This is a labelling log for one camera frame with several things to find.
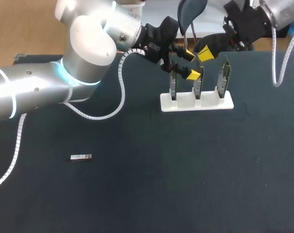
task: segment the white cable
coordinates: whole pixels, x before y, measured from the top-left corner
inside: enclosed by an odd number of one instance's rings
[[[80,110],[78,110],[77,108],[73,107],[71,104],[69,103],[64,103],[66,106],[68,106],[70,109],[72,109],[74,112],[76,112],[77,114],[79,114],[80,116],[86,118],[86,119],[90,119],[90,120],[104,120],[104,119],[108,119],[110,117],[113,117],[115,114],[117,114],[121,108],[124,105],[125,102],[125,88],[124,88],[124,83],[123,83],[123,78],[122,78],[122,67],[124,64],[125,59],[132,53],[139,53],[141,55],[145,55],[144,50],[140,50],[140,49],[131,49],[128,52],[126,52],[123,57],[120,60],[119,63],[119,69],[118,69],[118,75],[119,75],[119,81],[120,81],[120,86],[121,86],[121,92],[122,92],[122,98],[121,98],[121,102],[118,106],[118,108],[110,113],[109,115],[106,116],[101,116],[101,117],[95,117],[95,116],[88,116],[84,113],[82,113]],[[11,172],[13,171],[15,164],[17,162],[17,158],[18,158],[18,153],[19,153],[19,148],[20,148],[20,143],[21,143],[21,133],[22,133],[22,127],[24,124],[24,120],[26,117],[26,113],[21,115],[20,120],[19,120],[19,124],[18,124],[18,131],[17,131],[17,139],[16,139],[16,146],[15,146],[15,152],[14,152],[14,156],[11,162],[11,165],[9,166],[8,170],[6,171],[6,173],[1,177],[0,179],[0,185],[8,178],[8,176],[11,174]]]
[[[281,68],[281,72],[279,74],[279,79],[277,81],[277,72],[276,72],[276,53],[277,53],[277,32],[275,30],[275,28],[272,28],[272,37],[273,37],[273,52],[272,52],[272,81],[273,81],[273,86],[275,87],[279,87],[281,86],[282,82],[283,82],[283,78],[285,75],[285,70],[286,70],[286,66],[289,60],[289,57],[291,55],[291,52],[294,48],[294,36],[287,48],[287,51],[285,53],[285,57],[283,60],[283,64],[282,64],[282,68]]]
[[[8,176],[11,174],[11,172],[13,171],[13,169],[15,167],[15,164],[16,164],[16,161],[18,158],[20,142],[21,142],[22,126],[24,124],[24,120],[25,120],[26,115],[27,114],[25,113],[25,114],[21,115],[21,117],[20,117],[19,124],[18,124],[18,131],[17,131],[17,139],[16,139],[14,156],[13,156],[11,165],[7,169],[6,173],[0,179],[0,185],[8,178]]]
[[[127,51],[123,57],[121,58],[120,60],[120,63],[119,63],[119,68],[118,68],[118,76],[119,76],[119,82],[120,82],[120,87],[121,87],[121,101],[120,101],[120,104],[118,106],[118,108],[110,113],[109,115],[106,115],[106,116],[89,116],[89,115],[86,115],[85,113],[82,113],[79,109],[77,109],[76,107],[74,107],[73,105],[71,105],[70,103],[64,103],[64,105],[66,105],[67,107],[69,107],[71,110],[73,110],[75,113],[79,114],[80,116],[86,118],[86,119],[89,119],[89,120],[105,120],[105,119],[108,119],[108,118],[111,118],[113,117],[114,115],[116,115],[123,107],[124,105],[124,102],[125,102],[125,87],[124,87],[124,83],[123,83],[123,77],[122,77],[122,68],[123,68],[123,64],[124,64],[124,61],[125,59],[132,53],[138,53],[138,54],[141,54],[141,55],[145,55],[145,52],[144,50],[140,50],[140,49],[130,49],[129,51]]]

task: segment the small metal module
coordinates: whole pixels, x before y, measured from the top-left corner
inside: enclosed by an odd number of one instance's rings
[[[219,74],[218,82],[217,82],[217,90],[219,93],[219,98],[221,98],[221,99],[223,99],[225,97],[225,92],[228,87],[230,74],[231,74],[231,66],[230,66],[230,62],[226,56],[225,61],[222,66],[222,69]]]
[[[70,157],[71,161],[91,161],[92,154],[76,154]]]
[[[196,100],[201,99],[203,80],[204,80],[204,67],[199,67],[198,70],[199,70],[199,73],[201,74],[201,76],[197,80],[194,80],[194,82],[193,82],[193,89],[194,89],[194,94],[195,94]]]

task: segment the black table surface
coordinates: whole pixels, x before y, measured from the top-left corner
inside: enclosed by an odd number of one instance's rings
[[[133,55],[117,116],[89,121],[62,104],[29,113],[0,186],[0,233],[294,232],[294,54],[280,88],[271,53],[227,55],[233,110],[161,112],[169,77]],[[223,58],[205,63],[204,90]],[[119,59],[79,109],[103,116],[118,106]],[[180,80],[179,91],[191,84]],[[0,177],[18,121],[0,122]],[[85,153],[92,162],[69,161]]]

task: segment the silver robot arm segment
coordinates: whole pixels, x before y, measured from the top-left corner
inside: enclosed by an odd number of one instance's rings
[[[62,60],[0,67],[0,120],[55,103],[87,100],[113,62],[139,36],[140,17],[109,0],[59,0],[67,26]]]
[[[272,27],[281,30],[294,22],[294,0],[260,0]]]

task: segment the white stand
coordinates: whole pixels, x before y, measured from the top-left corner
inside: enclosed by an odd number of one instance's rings
[[[217,87],[215,91],[202,91],[201,99],[196,100],[192,92],[177,93],[177,100],[172,100],[170,93],[160,95],[161,109],[163,112],[184,112],[233,109],[234,104],[230,92],[226,91],[225,98],[219,98]]]

